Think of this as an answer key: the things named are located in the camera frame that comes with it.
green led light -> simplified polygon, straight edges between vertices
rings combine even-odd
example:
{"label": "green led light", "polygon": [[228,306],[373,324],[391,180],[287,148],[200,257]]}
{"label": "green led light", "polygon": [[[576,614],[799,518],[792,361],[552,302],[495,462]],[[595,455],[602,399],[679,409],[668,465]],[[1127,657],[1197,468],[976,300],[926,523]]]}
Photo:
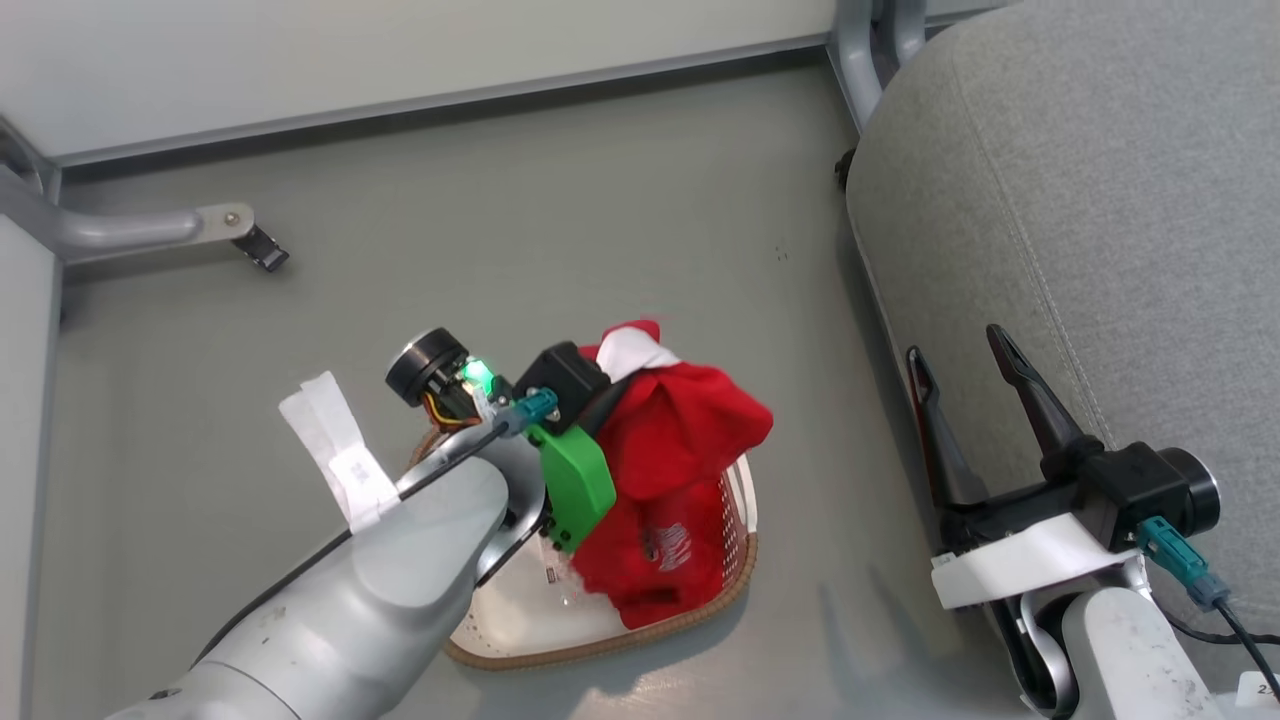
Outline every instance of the green led light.
{"label": "green led light", "polygon": [[489,395],[493,392],[493,372],[489,370],[488,365],[483,360],[472,357],[462,366],[462,378],[474,386],[480,386],[484,388],[484,393]]}

teal connector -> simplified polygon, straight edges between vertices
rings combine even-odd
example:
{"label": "teal connector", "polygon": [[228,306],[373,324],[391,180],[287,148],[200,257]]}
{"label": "teal connector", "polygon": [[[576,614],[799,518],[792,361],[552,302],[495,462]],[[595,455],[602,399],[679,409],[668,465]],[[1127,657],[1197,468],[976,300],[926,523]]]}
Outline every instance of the teal connector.
{"label": "teal connector", "polygon": [[538,388],[538,392],[529,397],[522,397],[515,405],[498,413],[495,423],[507,423],[507,437],[515,437],[525,432],[530,425],[541,423],[548,415],[556,411],[559,398],[547,388]]}
{"label": "teal connector", "polygon": [[1196,552],[1178,528],[1164,518],[1148,518],[1138,525],[1138,547],[1174,577],[1196,605],[1208,612],[1215,603],[1226,600],[1231,588],[1208,570],[1208,561]]}

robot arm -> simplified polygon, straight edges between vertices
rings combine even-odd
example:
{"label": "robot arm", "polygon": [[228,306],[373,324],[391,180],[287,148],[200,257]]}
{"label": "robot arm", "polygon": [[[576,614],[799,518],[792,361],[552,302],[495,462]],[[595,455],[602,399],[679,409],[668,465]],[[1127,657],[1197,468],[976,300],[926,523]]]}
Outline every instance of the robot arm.
{"label": "robot arm", "polygon": [[[379,717],[534,533],[558,520],[561,536],[586,537],[613,488],[575,423],[608,378],[577,365],[571,343],[515,387],[468,378],[474,363],[443,329],[410,343],[388,384],[411,406],[451,411],[454,429],[396,483],[401,502],[330,541],[228,623],[186,675],[109,720]],[[557,471],[544,475],[548,459]]]}
{"label": "robot arm", "polygon": [[483,457],[461,462],[244,618],[186,675],[110,720],[389,712],[466,615],[508,484]]}
{"label": "robot arm", "polygon": [[[960,454],[923,354],[908,351],[942,537],[933,584],[943,607],[984,609],[1023,701],[1044,717],[1220,719],[1151,597],[1138,547],[1151,523],[1164,523],[1183,543],[1181,536],[1216,525],[1212,474],[1180,448],[1107,451],[1002,328],[988,327],[987,338],[1036,433],[1046,482],[991,497]],[[1225,596],[1225,585],[1204,588]]]}

white cloth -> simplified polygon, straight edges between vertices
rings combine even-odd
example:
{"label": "white cloth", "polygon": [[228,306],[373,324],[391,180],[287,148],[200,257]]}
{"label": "white cloth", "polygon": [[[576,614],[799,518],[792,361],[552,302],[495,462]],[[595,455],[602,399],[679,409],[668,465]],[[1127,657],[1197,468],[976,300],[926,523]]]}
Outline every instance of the white cloth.
{"label": "white cloth", "polygon": [[658,345],[649,333],[627,325],[604,336],[595,363],[609,375],[609,380],[618,382],[636,370],[669,368],[678,365],[681,360],[675,352]]}

gray floor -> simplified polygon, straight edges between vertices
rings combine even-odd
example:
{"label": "gray floor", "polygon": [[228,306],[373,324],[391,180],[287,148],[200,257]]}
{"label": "gray floor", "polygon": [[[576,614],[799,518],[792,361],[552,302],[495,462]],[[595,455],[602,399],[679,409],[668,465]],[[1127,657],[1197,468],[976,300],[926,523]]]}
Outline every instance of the gray floor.
{"label": "gray floor", "polygon": [[773,409],[760,557],[658,646],[490,675],[439,659],[394,717],[1024,717],[975,616],[937,606],[905,404],[831,164],[829,69],[703,83],[72,184],[127,211],[247,200],[294,254],[229,249],[68,290],[35,716],[97,717],[182,673],[340,524],[276,413],[333,370],[388,466],[422,433],[381,380],[445,324],[518,373],[640,315]]}

